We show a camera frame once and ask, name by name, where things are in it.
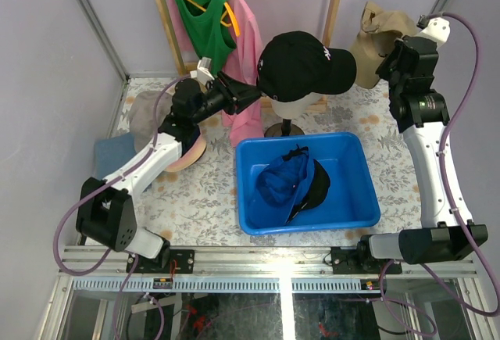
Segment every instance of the green shirt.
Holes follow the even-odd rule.
[[[187,35],[199,58],[212,59],[210,72],[217,74],[236,48],[227,27],[220,23],[227,0],[192,0],[206,9],[203,12],[186,0],[175,0]]]

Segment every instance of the black cap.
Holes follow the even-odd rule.
[[[261,92],[278,102],[293,102],[311,92],[346,92],[356,78],[356,61],[349,51],[327,48],[309,33],[291,31],[268,43],[257,70]]]

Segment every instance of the white mannequin head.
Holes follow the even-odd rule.
[[[294,102],[278,102],[271,99],[273,111],[282,119],[292,120],[305,113],[307,107],[321,99],[322,94],[311,92]]]

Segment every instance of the pink shirt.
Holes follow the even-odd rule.
[[[227,2],[236,16],[237,24],[240,27],[240,36],[236,37],[234,29],[229,28],[231,36],[236,42],[236,49],[227,57],[223,71],[237,81],[255,84],[257,61],[263,51],[257,20],[245,0],[227,0]],[[194,51],[180,19],[175,1],[167,0],[167,4],[180,49]],[[225,127],[232,126],[229,139],[233,147],[246,138],[262,138],[264,136],[260,118],[260,102],[255,102],[239,115],[230,116],[223,112],[222,122]]]

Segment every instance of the table surface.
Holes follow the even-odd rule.
[[[127,114],[142,91],[161,91],[169,79],[133,79],[115,135],[128,132]],[[263,113],[265,128],[280,122]],[[250,236],[238,224],[234,149],[220,115],[201,124],[205,155],[179,173],[163,173],[135,203],[139,226],[169,239],[173,245],[347,246],[367,233],[392,233],[420,227],[420,196],[410,154],[388,111],[388,86],[373,90],[353,87],[330,96],[325,113],[307,113],[293,120],[306,134],[350,131],[361,140],[380,211],[372,228]]]

